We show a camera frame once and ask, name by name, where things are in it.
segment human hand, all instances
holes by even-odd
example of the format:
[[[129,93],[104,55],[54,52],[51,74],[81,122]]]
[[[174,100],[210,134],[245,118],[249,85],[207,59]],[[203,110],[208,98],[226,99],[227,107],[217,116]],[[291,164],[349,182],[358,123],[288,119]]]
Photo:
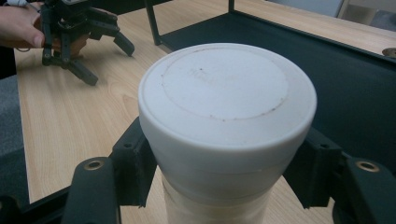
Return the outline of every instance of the human hand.
[[[31,3],[40,8],[42,3]],[[44,34],[40,31],[40,13],[33,7],[0,7],[0,45],[17,49],[39,49],[44,44]],[[82,35],[70,46],[71,57],[77,57],[87,45],[89,35]],[[52,48],[61,51],[61,41],[54,38]]]

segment wooden surface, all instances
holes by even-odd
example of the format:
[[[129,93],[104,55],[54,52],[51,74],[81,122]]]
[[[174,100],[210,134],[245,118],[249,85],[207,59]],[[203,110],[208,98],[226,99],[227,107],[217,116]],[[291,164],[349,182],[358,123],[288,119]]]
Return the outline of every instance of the wooden surface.
[[[237,0],[235,9],[381,53],[396,47],[396,33],[258,0]],[[218,16],[228,1],[175,0],[155,7],[160,34]],[[127,57],[110,37],[90,40],[81,60],[98,77],[88,86],[69,71],[41,65],[41,50],[16,51],[29,194],[34,202],[70,185],[75,167],[108,156],[138,115],[137,88],[149,67],[166,55],[154,46],[146,10],[119,16],[134,43]],[[275,185],[265,223],[332,223],[328,208],[304,210],[285,180]],[[161,172],[157,170],[147,208],[122,207],[123,223],[166,223]]]

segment dark fabric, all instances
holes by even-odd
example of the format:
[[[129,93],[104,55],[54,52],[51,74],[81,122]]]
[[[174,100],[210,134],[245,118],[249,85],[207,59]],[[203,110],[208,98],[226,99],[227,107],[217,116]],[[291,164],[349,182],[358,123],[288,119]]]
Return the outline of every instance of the dark fabric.
[[[0,79],[17,74],[15,66],[14,49],[0,47],[1,70]]]
[[[24,149],[1,157],[0,160],[0,196],[8,195],[17,200],[19,206],[29,204]]]

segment white plastic cylinder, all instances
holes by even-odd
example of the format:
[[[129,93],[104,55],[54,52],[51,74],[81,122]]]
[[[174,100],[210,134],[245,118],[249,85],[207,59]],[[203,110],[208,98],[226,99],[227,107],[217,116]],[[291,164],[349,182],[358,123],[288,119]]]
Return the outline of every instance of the white plastic cylinder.
[[[227,208],[221,211],[231,216],[235,207],[268,198],[317,105],[311,81],[294,63],[266,49],[222,43],[160,59],[142,78],[138,101],[165,194],[189,202],[194,219],[212,220],[177,222],[178,210],[167,206],[169,223],[232,223],[207,208]]]
[[[262,224],[270,192],[238,204],[199,203],[177,192],[163,178],[169,224]]]

